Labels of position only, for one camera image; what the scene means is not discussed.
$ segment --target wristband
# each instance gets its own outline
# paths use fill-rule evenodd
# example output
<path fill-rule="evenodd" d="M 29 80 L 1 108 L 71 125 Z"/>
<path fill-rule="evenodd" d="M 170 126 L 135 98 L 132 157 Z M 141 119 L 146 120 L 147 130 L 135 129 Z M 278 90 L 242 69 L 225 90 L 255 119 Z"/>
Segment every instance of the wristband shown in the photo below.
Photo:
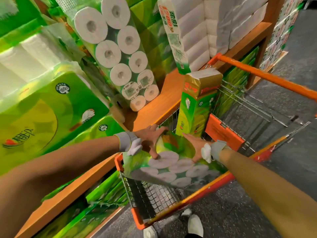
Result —
<path fill-rule="evenodd" d="M 206 143 L 204 147 L 201 148 L 201 155 L 208 163 L 211 163 L 212 160 L 217 160 L 220 162 L 219 155 L 225 147 L 231 149 L 229 146 L 227 146 L 227 142 L 221 140 L 217 140 L 217 142 L 212 144 Z"/>
<path fill-rule="evenodd" d="M 128 156 L 136 155 L 142 150 L 142 139 L 138 138 L 133 132 L 121 132 L 115 134 L 119 138 L 119 152 L 127 152 Z"/>

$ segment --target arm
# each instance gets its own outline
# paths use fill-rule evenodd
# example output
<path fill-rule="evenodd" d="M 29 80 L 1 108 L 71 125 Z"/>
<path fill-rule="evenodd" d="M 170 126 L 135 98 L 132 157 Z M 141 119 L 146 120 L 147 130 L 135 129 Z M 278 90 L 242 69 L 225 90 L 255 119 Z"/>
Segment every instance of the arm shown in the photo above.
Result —
<path fill-rule="evenodd" d="M 143 149 L 157 157 L 155 143 L 166 130 L 157 125 L 135 132 Z M 58 149 L 13 168 L 0 177 L 1 237 L 14 237 L 41 199 L 62 184 L 73 180 L 96 164 L 119 152 L 116 136 L 85 141 Z"/>
<path fill-rule="evenodd" d="M 206 141 L 184 135 L 195 147 L 195 161 Z M 261 164 L 231 149 L 219 153 L 219 161 L 235 176 L 277 231 L 285 238 L 315 237 L 317 203 L 304 192 Z"/>

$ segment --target floor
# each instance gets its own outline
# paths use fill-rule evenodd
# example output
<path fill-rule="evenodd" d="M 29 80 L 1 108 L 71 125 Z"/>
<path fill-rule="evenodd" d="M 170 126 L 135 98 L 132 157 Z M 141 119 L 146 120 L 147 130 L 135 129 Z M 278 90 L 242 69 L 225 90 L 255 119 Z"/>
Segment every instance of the floor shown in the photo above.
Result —
<path fill-rule="evenodd" d="M 301 11 L 287 41 L 286 50 L 289 53 L 273 71 L 276 75 L 314 90 L 317 90 L 314 80 L 317 77 L 317 28 L 313 28 L 316 20 L 317 10 Z M 264 165 L 317 200 L 317 120 L 312 120 L 317 113 L 317 104 L 266 81 L 261 82 L 252 95 L 265 100 L 287 116 L 299 115 L 305 122 L 312 121 L 291 143 L 275 151 L 271 161 Z M 192 210 L 203 223 L 204 237 L 280 237 L 236 181 L 201 199 Z M 156 223 L 154 227 L 159 237 L 184 237 L 187 220 L 170 217 Z M 139 238 L 143 237 L 143 231 L 136 228 L 128 209 L 99 237 Z"/>

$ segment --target hand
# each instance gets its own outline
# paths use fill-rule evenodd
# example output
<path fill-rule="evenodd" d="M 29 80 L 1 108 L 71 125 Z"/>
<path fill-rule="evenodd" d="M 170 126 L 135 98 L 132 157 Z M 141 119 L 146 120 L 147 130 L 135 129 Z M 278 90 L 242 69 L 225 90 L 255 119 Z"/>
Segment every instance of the hand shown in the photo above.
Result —
<path fill-rule="evenodd" d="M 157 127 L 157 124 L 153 124 L 145 129 L 134 132 L 138 138 L 142 139 L 143 151 L 148 152 L 153 159 L 157 159 L 159 156 L 155 148 L 157 140 L 164 131 L 168 130 L 167 127 L 161 127 L 156 130 Z"/>
<path fill-rule="evenodd" d="M 193 135 L 184 134 L 184 137 L 191 142 L 193 147 L 195 148 L 195 156 L 193 157 L 193 162 L 196 163 L 198 160 L 202 159 L 203 156 L 201 155 L 201 149 L 204 147 L 206 143 L 209 143 L 201 138 L 195 137 Z"/>

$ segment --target black pants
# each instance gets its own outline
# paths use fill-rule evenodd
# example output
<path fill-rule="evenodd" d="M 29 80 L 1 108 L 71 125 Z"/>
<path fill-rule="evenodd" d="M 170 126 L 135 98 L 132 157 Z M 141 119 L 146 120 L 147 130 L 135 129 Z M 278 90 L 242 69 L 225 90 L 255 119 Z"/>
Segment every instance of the black pants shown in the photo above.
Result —
<path fill-rule="evenodd" d="M 202 238 L 202 237 L 196 234 L 187 234 L 185 235 L 185 238 Z"/>

